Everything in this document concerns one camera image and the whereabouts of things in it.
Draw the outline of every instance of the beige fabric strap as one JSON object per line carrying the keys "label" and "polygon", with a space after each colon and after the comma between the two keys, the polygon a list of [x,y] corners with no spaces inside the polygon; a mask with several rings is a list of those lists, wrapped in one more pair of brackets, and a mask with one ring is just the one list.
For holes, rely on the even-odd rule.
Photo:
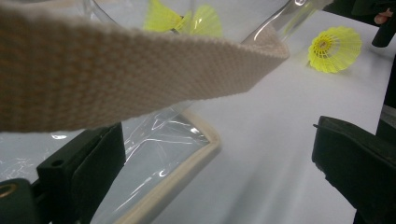
{"label": "beige fabric strap", "polygon": [[0,132],[95,128],[248,91],[288,56],[0,4]]}

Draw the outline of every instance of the white surface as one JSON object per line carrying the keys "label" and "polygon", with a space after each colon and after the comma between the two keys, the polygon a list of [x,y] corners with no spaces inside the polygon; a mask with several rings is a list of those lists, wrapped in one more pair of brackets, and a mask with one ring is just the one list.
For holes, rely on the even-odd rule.
{"label": "white surface", "polygon": [[[356,63],[338,75],[307,66],[311,40],[330,26],[355,28]],[[351,224],[355,210],[311,161],[319,116],[374,133],[396,43],[374,49],[377,28],[317,12],[289,39],[290,58],[245,94],[196,103],[222,151],[154,223]]]}

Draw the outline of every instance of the black object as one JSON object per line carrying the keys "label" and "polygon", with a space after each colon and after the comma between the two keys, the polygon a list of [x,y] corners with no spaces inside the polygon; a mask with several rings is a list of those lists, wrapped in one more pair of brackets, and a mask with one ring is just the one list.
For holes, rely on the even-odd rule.
{"label": "black object", "polygon": [[38,165],[33,185],[0,183],[0,223],[90,223],[124,163],[120,123],[85,131]]}
{"label": "black object", "polygon": [[[385,12],[387,9],[394,11],[396,8],[396,1],[381,1],[381,0],[357,0],[352,9],[353,15],[369,15],[379,12]],[[386,47],[396,33],[396,18],[391,17],[387,22],[379,27],[378,32],[372,42],[373,46],[384,48]]]}
{"label": "black object", "polygon": [[396,146],[340,119],[315,126],[312,161],[358,210],[355,224],[395,224]]}

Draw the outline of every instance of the transparent plastic sheet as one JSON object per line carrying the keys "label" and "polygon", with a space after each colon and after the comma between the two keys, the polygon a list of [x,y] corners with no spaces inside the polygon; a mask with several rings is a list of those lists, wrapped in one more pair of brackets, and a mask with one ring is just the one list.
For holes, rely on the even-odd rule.
{"label": "transparent plastic sheet", "polygon": [[[127,162],[97,210],[92,223],[112,223],[198,149],[205,136],[180,113],[185,102],[122,123]],[[0,133],[0,181],[37,180],[35,168],[82,131]]]}

